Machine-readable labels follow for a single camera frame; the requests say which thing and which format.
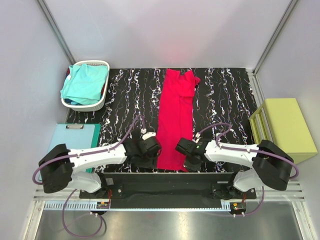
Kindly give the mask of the pink t shirt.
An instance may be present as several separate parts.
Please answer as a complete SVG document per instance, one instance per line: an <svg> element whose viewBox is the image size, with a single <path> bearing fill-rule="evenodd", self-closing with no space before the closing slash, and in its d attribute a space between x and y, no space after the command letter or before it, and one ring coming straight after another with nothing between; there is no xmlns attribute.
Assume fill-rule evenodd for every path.
<svg viewBox="0 0 320 240"><path fill-rule="evenodd" d="M193 101L200 79L192 70L167 69L159 102L156 139L161 145L157 168L183 171L186 157L176 150L181 138L193 137Z"/></svg>

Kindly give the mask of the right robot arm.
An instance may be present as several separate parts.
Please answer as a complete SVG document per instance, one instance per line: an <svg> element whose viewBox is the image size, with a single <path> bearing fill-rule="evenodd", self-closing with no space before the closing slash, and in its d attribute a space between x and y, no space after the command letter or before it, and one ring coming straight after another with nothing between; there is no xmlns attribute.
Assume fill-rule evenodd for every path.
<svg viewBox="0 0 320 240"><path fill-rule="evenodd" d="M235 173L227 185L228 195L235 199L262 186L285 191L294 166L294 160L269 140L236 145L181 138L175 150L186 156L183 166L190 171L199 171L203 162L226 162L249 168Z"/></svg>

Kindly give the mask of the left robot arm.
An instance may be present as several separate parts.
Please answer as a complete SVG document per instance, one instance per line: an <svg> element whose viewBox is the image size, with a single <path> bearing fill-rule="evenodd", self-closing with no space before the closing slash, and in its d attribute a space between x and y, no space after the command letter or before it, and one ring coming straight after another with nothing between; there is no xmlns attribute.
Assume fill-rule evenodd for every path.
<svg viewBox="0 0 320 240"><path fill-rule="evenodd" d="M41 185L46 194L69 188L103 198L110 190L110 183L103 174L87 172L87 169L124 163L153 169L161 150L154 132L147 132L139 139L127 138L88 149L68 149L65 144L58 144L38 163Z"/></svg>

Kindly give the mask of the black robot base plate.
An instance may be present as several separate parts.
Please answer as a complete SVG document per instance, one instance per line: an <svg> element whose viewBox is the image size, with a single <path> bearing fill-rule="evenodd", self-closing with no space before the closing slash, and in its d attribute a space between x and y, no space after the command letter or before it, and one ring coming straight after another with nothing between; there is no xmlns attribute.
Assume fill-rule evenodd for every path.
<svg viewBox="0 0 320 240"><path fill-rule="evenodd" d="M222 200L255 200L251 188L246 193L229 194L232 173L103 173L106 191L79 197L86 200L111 198L112 210L213 210Z"/></svg>

